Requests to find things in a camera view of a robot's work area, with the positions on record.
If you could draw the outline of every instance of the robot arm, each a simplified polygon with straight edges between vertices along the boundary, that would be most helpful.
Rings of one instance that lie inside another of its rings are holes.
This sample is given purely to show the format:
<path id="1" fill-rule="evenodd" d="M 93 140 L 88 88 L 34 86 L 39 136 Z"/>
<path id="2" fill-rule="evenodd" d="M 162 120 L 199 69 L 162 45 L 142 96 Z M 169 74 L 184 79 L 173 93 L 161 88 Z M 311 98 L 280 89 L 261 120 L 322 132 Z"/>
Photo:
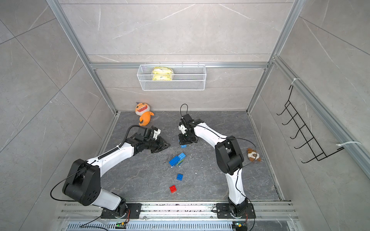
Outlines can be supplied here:
<path id="1" fill-rule="evenodd" d="M 211 129 L 204 121 L 193 120 L 189 114 L 181 118 L 179 130 L 181 145 L 196 143 L 200 137 L 215 149 L 217 165 L 225 173 L 229 187 L 230 211 L 234 217 L 243 215 L 248 206 L 241 180 L 244 157 L 235 137 L 224 136 Z"/>
<path id="2" fill-rule="evenodd" d="M 74 177 L 65 181 L 63 193 L 82 205 L 93 204 L 110 210 L 117 218 L 124 216 L 127 208 L 126 200 L 102 189 L 100 177 L 121 161 L 144 149 L 156 153 L 168 148 L 170 144 L 158 136 L 160 132 L 160 129 L 153 126 L 151 128 L 142 126 L 137 133 L 106 153 L 86 161 L 76 160 L 68 174 Z"/>

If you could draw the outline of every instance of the plush toy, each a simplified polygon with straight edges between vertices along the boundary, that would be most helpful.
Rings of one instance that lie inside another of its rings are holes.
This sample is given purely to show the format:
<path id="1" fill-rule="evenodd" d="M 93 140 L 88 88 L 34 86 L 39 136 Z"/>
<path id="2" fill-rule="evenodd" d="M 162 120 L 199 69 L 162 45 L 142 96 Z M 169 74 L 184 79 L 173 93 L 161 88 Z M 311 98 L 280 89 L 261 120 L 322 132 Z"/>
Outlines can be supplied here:
<path id="1" fill-rule="evenodd" d="M 254 161 L 254 159 L 256 159 L 258 161 L 262 160 L 256 150 L 248 148 L 247 152 L 248 152 L 249 161 Z"/>
<path id="2" fill-rule="evenodd" d="M 153 112 L 150 111 L 150 107 L 147 103 L 137 103 L 135 108 L 136 115 L 139 115 L 139 125 L 146 126 L 150 122 L 150 116 L 154 115 Z"/>

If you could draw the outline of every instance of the white wire basket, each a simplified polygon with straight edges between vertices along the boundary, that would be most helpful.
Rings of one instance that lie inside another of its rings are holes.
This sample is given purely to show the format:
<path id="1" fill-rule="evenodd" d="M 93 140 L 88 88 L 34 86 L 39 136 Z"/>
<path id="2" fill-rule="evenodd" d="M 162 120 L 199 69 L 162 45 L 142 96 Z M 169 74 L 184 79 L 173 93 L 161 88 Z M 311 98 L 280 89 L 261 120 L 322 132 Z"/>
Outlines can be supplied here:
<path id="1" fill-rule="evenodd" d="M 155 67 L 171 68 L 172 80 L 153 80 Z M 140 65 L 137 74 L 144 91 L 204 90 L 206 75 L 204 64 L 145 64 Z"/>

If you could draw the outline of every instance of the brown plush dog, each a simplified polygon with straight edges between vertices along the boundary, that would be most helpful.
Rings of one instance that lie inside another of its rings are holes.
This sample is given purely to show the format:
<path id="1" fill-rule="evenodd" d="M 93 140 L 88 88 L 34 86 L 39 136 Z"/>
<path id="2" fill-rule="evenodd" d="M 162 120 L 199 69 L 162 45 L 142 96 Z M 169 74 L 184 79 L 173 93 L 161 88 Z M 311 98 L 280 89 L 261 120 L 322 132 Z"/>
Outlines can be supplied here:
<path id="1" fill-rule="evenodd" d="M 250 161 L 254 161 L 254 159 L 256 159 L 258 161 L 261 161 L 262 160 L 256 150 L 253 150 L 251 148 L 248 148 L 247 149 L 247 152 L 248 152 L 248 157 L 249 157 L 249 160 Z"/>

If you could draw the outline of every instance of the white cable tie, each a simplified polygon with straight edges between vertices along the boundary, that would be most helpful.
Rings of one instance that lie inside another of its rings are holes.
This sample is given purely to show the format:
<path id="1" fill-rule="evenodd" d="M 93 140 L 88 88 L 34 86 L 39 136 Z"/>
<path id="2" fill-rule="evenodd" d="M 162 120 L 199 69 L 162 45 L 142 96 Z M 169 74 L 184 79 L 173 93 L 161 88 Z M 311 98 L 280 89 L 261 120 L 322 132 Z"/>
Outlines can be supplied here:
<path id="1" fill-rule="evenodd" d="M 348 141 L 348 142 L 344 142 L 344 143 L 337 143 L 336 146 L 341 147 L 341 146 L 346 145 L 348 143 L 358 143 L 359 145 L 362 145 L 362 143 L 357 142 L 357 141 Z"/>
<path id="2" fill-rule="evenodd" d="M 293 82 L 292 82 L 290 85 L 293 85 L 293 83 L 294 83 L 294 81 L 295 81 L 296 79 L 300 79 L 300 78 L 294 78 L 294 79 L 293 79 Z"/>

